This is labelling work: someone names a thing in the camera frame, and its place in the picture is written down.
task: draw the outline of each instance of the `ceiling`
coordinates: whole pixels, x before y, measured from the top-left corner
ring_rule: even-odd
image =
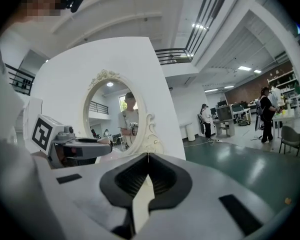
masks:
[[[42,49],[49,58],[72,47],[115,37],[149,37],[160,49],[165,0],[84,0],[77,12],[62,10],[60,15],[15,24],[12,30],[50,47]]]
[[[298,38],[296,24],[277,0],[256,1]],[[287,60],[288,56],[280,40],[260,18],[249,11],[205,68],[198,75],[191,76],[191,80],[202,83],[206,90],[219,88],[220,91],[225,86],[240,85],[259,76],[254,70],[266,72]],[[239,70],[240,66],[252,70]],[[169,87],[180,86],[185,85],[189,75],[166,79]]]
[[[149,37],[155,50],[185,47],[202,1],[84,0],[75,13],[62,10],[60,15],[15,24],[11,30],[48,58],[86,42],[116,37]]]
[[[118,91],[122,91],[122,90],[128,90],[128,87],[118,81],[111,81],[113,83],[113,86],[107,86],[106,84],[104,84],[103,86],[101,86],[98,89],[98,93],[102,93],[102,95],[109,95]]]

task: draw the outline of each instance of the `black cap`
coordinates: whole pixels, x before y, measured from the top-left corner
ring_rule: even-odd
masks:
[[[134,99],[135,96],[133,95],[133,93],[130,91],[125,95],[125,99]]]

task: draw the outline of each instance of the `white shirt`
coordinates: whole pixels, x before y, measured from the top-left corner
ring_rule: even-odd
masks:
[[[204,123],[210,124],[210,115],[207,109],[202,111],[202,119]]]
[[[138,111],[134,110],[134,111],[122,111],[119,113],[118,115],[118,123],[119,123],[119,127],[122,129],[127,129],[130,130],[130,123],[137,123],[139,124],[139,115],[138,115]],[[123,136],[125,138],[125,141],[127,142],[127,144],[129,145],[129,147],[131,147],[132,143],[135,141],[136,136]]]

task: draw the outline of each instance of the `black outfit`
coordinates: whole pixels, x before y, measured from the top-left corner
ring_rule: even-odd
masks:
[[[211,124],[204,122],[204,126],[205,126],[205,137],[211,138]]]
[[[260,104],[261,108],[263,109],[261,120],[264,122],[263,136],[261,142],[265,143],[267,139],[269,139],[269,141],[272,141],[272,139],[274,138],[271,132],[271,120],[272,117],[275,115],[275,112],[269,110],[269,108],[272,107],[272,104],[268,97],[263,97],[260,100]]]

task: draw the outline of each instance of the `green floor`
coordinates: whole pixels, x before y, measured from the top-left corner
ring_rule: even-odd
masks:
[[[286,206],[285,198],[298,199],[300,158],[226,142],[201,144],[206,141],[200,136],[185,141],[186,160],[220,170],[260,196],[275,213]]]

